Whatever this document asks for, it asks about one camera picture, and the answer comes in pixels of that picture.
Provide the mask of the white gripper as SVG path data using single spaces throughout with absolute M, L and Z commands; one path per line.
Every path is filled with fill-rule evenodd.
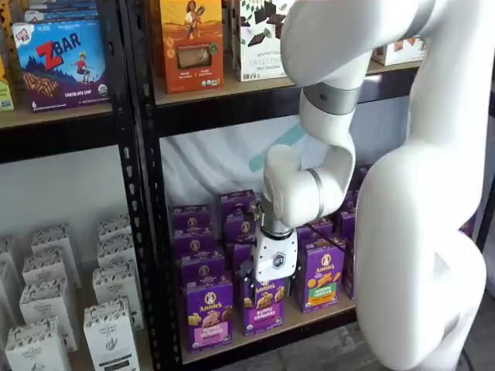
M 255 297 L 256 281 L 273 281 L 285 278 L 285 296 L 297 298 L 302 290 L 303 268 L 297 263 L 298 241 L 295 229 L 286 236 L 266 234 L 262 228 L 256 229 L 255 278 L 254 261 L 247 259 L 241 263 L 239 278 L 244 298 Z

